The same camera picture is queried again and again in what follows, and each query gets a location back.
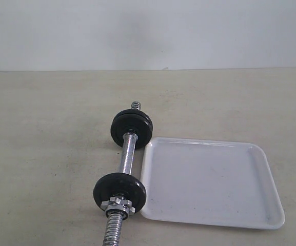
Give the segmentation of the chrome threaded dumbbell bar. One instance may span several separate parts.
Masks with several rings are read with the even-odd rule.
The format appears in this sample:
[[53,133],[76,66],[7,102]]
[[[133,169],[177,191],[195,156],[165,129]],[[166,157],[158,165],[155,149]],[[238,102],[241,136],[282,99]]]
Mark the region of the chrome threaded dumbbell bar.
[[[138,101],[134,101],[131,104],[130,109],[137,109],[141,111],[141,104]],[[137,135],[134,133],[125,133],[124,143],[122,146],[122,155],[120,161],[120,168],[118,172],[115,173],[126,173],[131,174],[134,152],[136,150],[135,144],[137,141]],[[107,224],[104,233],[103,245],[119,245],[120,243],[120,235],[122,230],[123,221],[128,217],[123,217],[120,213],[111,213],[107,215]]]

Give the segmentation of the chrome spin-lock collar nut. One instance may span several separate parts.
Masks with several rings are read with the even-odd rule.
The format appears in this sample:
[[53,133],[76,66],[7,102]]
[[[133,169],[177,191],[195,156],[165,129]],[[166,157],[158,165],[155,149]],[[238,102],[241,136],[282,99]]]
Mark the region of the chrome spin-lock collar nut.
[[105,211],[107,215],[120,213],[123,217],[128,217],[136,212],[132,201],[119,197],[111,197],[109,200],[102,201],[100,208]]

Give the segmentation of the white rectangular plastic tray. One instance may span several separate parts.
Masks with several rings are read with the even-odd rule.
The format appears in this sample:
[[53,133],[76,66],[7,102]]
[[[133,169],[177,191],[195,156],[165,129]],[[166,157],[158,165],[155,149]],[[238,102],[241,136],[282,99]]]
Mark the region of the white rectangular plastic tray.
[[141,182],[147,219],[262,230],[285,222],[267,157],[252,143],[156,137]]

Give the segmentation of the black weight plate end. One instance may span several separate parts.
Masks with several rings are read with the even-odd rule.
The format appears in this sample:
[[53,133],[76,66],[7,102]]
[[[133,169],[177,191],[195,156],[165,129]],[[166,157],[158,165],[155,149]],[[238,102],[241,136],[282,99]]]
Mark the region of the black weight plate end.
[[143,116],[137,114],[125,114],[117,116],[111,124],[111,137],[114,142],[122,147],[125,133],[134,133],[137,135],[135,144],[136,149],[141,149],[150,142],[152,138],[152,124]]

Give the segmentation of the black weight plate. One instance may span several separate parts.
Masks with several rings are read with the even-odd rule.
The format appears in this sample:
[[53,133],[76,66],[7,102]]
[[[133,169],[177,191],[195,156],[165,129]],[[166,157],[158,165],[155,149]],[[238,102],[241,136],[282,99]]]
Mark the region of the black weight plate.
[[93,189],[93,199],[100,207],[111,197],[124,197],[132,202],[135,213],[146,203],[146,189],[134,176],[126,173],[110,173],[100,178]]
[[137,110],[137,109],[125,109],[120,111],[113,119],[113,121],[115,121],[118,117],[122,116],[122,115],[127,115],[127,114],[134,114],[134,115],[139,115],[141,117],[143,117],[145,120],[147,120],[148,122],[148,126],[151,129],[151,131],[153,130],[153,123],[151,118],[144,113],[143,111]]

